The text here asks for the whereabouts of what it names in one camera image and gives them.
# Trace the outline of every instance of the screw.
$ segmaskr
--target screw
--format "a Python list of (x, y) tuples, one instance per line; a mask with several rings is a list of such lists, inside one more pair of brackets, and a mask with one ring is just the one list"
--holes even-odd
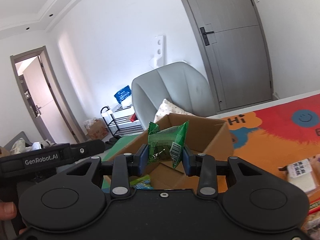
[(115, 187), (112, 192), (116, 195), (124, 195), (128, 192), (126, 187)]
[(160, 194), (160, 197), (169, 197), (169, 194), (168, 194), (168, 193), (163, 192), (163, 193), (161, 193), (161, 194)]
[(203, 187), (200, 189), (200, 193), (203, 195), (213, 195), (216, 190), (213, 187)]

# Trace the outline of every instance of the door frame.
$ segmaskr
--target door frame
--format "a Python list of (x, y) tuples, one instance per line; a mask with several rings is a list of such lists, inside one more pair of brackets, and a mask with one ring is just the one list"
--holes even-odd
[[(46, 61), (48, 63), (48, 67), (49, 67), (49, 70), (50, 71), (45, 71), (45, 69), (42, 67), (42, 71), (43, 71), (43, 74), (44, 74), (44, 78), (46, 79), (47, 83), (49, 84), (49, 81), (48, 81), (48, 76), (51, 77), (51, 80), (53, 80), (53, 83), (50, 83), (50, 85), (48, 85), (49, 89), (50, 89), (50, 92), (53, 96), (53, 100), (55, 101), (58, 109), (59, 109), (59, 112), (63, 118), (63, 120), (65, 121), (67, 127), (69, 128), (71, 134), (73, 135), (73, 137), (75, 138), (76, 142), (77, 143), (80, 143), (80, 142), (84, 142), (86, 141), (86, 137), (85, 137), (85, 134), (84, 132), (82, 131), (79, 123), (77, 122), (76, 118), (74, 117), (70, 107), (69, 107), (69, 104), (67, 103), (67, 100), (61, 90), (61, 87), (58, 83), (58, 80), (57, 80), (57, 77), (54, 73), (54, 70), (52, 68), (52, 64), (51, 64), (51, 61), (50, 61), (50, 58), (49, 58), (49, 55), (48, 55), (48, 52), (47, 52), (47, 49), (46, 49), (46, 46), (43, 46), (43, 47), (40, 47), (40, 48), (37, 48), (37, 49), (33, 49), (33, 50), (30, 50), (30, 51), (27, 51), (27, 52), (23, 52), (23, 53), (20, 53), (18, 55), (14, 55), (14, 56), (10, 56), (10, 59), (11, 59), (11, 64), (12, 64), (12, 68), (13, 68), (13, 72), (14, 72), (14, 76), (16, 78), (16, 81), (17, 81), (17, 84), (18, 84), (18, 87), (19, 87), (19, 90), (20, 90), (20, 93), (21, 93), (21, 96), (22, 96), (22, 99), (28, 109), (28, 112), (36, 126), (36, 128), (38, 129), (40, 135), (42, 136), (42, 138), (44, 140), (46, 140), (47, 138), (45, 138), (45, 135), (44, 133), (42, 132), (42, 128), (41, 126), (39, 125), (39, 123), (37, 122), (33, 112), (31, 111), (30, 107), (29, 107), (29, 103), (24, 95), (24, 91), (23, 91), (23, 88), (22, 88), (22, 85), (20, 83), (20, 79), (19, 79), (19, 76), (18, 76), (18, 71), (17, 71), (17, 68), (16, 68), (16, 63), (20, 62), (20, 61), (23, 61), (23, 60), (26, 60), (28, 58), (32, 58), (32, 57), (37, 57), (39, 56), (40, 57), (40, 54), (41, 53), (44, 53), (44, 56), (46, 58)], [(54, 91), (52, 90), (52, 87), (55, 87), (55, 90), (58, 92), (58, 95), (55, 95)], [(67, 110), (67, 113), (64, 113), (63, 110), (61, 109), (61, 106), (59, 104), (59, 102), (57, 101), (57, 96), (59, 96), (60, 98), (62, 98), (62, 103), (64, 104), (64, 108)], [(71, 120), (73, 122), (73, 127), (76, 127), (76, 133), (78, 134), (78, 136), (75, 134), (75, 132), (72, 130), (71, 128), (71, 125), (70, 123), (68, 122), (67, 118), (66, 118), (66, 114), (70, 115), (71, 117)]]
[[(189, 4), (188, 0), (181, 0), (181, 1), (182, 1), (182, 4), (183, 4), (183, 6), (184, 6), (184, 8), (186, 10), (187, 15), (188, 15), (188, 18), (189, 18), (193, 33), (194, 33), (194, 35), (196, 37), (196, 41), (197, 41), (197, 44), (198, 44), (198, 47), (199, 47), (199, 50), (200, 50), (200, 54), (201, 54), (201, 57), (202, 57), (202, 60), (203, 60), (203, 63), (204, 63), (204, 68), (205, 68), (205, 71), (206, 71), (206, 74), (207, 74), (207, 77), (208, 77), (209, 86), (210, 86), (210, 89), (211, 89), (211, 92), (212, 92), (212, 95), (213, 95), (214, 108), (215, 108), (216, 114), (219, 114), (221, 112), (225, 113), (225, 112), (232, 111), (233, 108), (226, 109), (226, 110), (220, 110), (220, 107), (219, 107), (220, 103), (219, 103), (219, 99), (218, 99), (218, 95), (217, 95), (217, 84), (215, 83), (214, 78), (213, 78), (213, 73), (212, 73), (212, 69), (211, 69), (211, 65), (210, 65), (210, 61), (209, 61), (209, 56), (208, 56), (208, 54), (206, 52), (205, 44), (204, 44), (202, 35), (200, 33), (200, 29), (199, 29), (202, 26), (198, 26), (197, 25), (196, 17), (194, 15), (194, 13), (198, 13), (198, 12), (193, 12), (192, 11), (191, 5)], [(260, 26), (260, 30), (261, 30), (262, 38), (263, 38), (263, 43), (264, 43), (264, 47), (265, 47), (265, 51), (266, 51), (266, 55), (267, 55), (268, 71), (269, 71), (269, 77), (270, 77), (270, 82), (271, 82), (270, 83), (270, 85), (271, 85), (271, 98), (273, 98), (273, 93), (274, 93), (274, 90), (273, 90), (273, 78), (272, 78), (271, 61), (270, 61), (270, 54), (269, 54), (268, 44), (267, 44), (266, 36), (265, 36), (264, 30), (263, 30), (263, 25), (262, 25), (262, 22), (261, 22), (261, 19), (260, 19), (258, 8), (257, 8), (256, 3), (254, 2), (254, 0), (251, 0), (251, 1), (252, 1), (252, 4), (253, 4), (253, 8), (254, 8), (254, 11), (255, 11), (259, 26)]]

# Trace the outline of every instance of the crown molding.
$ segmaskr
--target crown molding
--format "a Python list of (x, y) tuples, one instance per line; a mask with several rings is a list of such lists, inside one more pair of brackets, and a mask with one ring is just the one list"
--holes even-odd
[(27, 31), (52, 28), (81, 0), (47, 0), (36, 14), (15, 15), (0, 19), (0, 39)]

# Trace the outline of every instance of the food package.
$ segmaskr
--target food package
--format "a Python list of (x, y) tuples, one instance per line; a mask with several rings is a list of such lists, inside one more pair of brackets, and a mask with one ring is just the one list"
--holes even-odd
[(181, 161), (189, 121), (160, 131), (159, 126), (150, 122), (148, 128), (149, 163), (172, 160), (175, 169)]
[(108, 135), (107, 128), (105, 127), (104, 123), (98, 118), (93, 118), (85, 121), (84, 126), (87, 129), (88, 136), (92, 140), (102, 140)]
[(149, 175), (131, 181), (130, 186), (135, 189), (153, 189)]
[(320, 190), (320, 155), (292, 163), (280, 171), (287, 173), (287, 181), (304, 191), (308, 197)]
[(313, 240), (320, 240), (320, 198), (310, 204), (309, 214), (302, 229)]

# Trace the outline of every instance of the polka dot pillow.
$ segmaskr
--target polka dot pillow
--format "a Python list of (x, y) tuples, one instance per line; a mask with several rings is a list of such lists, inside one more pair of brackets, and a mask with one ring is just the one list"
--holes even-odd
[(180, 107), (177, 107), (175, 104), (169, 102), (167, 99), (163, 99), (161, 105), (159, 106), (158, 112), (155, 115), (155, 119), (153, 120), (153, 122), (158, 122), (162, 117), (170, 113), (194, 115), (192, 113), (184, 111)]

